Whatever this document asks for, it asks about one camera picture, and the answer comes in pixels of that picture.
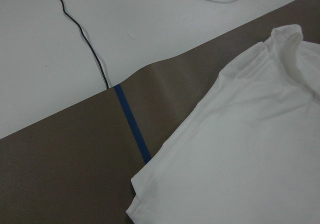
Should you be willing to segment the white long-sleeve printed shirt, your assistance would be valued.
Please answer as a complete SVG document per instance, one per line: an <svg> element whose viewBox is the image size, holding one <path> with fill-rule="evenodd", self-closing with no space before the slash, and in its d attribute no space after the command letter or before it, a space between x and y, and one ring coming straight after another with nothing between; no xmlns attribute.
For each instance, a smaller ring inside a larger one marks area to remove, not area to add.
<svg viewBox="0 0 320 224"><path fill-rule="evenodd" d="M320 46L274 28L132 178L136 224L317 224Z"/></svg>

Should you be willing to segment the blue tape grid lines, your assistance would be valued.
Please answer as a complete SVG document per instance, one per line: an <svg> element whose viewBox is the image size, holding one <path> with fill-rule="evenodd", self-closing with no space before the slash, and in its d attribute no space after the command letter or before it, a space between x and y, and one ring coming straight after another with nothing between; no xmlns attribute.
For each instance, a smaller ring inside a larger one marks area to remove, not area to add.
<svg viewBox="0 0 320 224"><path fill-rule="evenodd" d="M143 159L143 162L145 164L147 164L151 159L151 154L149 152L149 149L146 145L146 142L143 138L143 135L140 131L140 128L137 124L137 121L134 117L134 114L131 110L131 107L128 103L127 97L122 89L122 86L120 84L115 85L114 87L114 91L117 95L118 101L121 105L122 111L126 117L127 123L130 127L130 130L133 134L134 140L136 142L137 148L140 152L140 155Z"/></svg>

